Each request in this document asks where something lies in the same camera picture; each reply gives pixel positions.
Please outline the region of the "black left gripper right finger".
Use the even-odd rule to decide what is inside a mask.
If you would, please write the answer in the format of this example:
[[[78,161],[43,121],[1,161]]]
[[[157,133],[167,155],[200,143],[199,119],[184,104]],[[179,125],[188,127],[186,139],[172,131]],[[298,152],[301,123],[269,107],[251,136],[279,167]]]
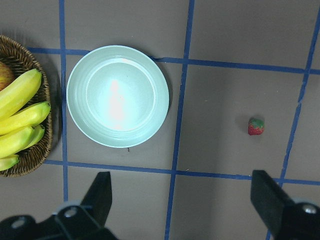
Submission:
[[[275,240],[320,238],[320,207],[292,199],[266,171],[252,171],[250,200]]]

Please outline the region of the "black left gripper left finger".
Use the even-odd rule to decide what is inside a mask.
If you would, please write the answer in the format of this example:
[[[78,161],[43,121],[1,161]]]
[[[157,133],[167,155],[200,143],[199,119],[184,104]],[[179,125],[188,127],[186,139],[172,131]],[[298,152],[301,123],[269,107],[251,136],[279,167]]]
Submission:
[[[99,172],[80,204],[68,205],[36,222],[14,215],[0,222],[2,240],[116,240],[105,227],[112,206],[110,172]]]

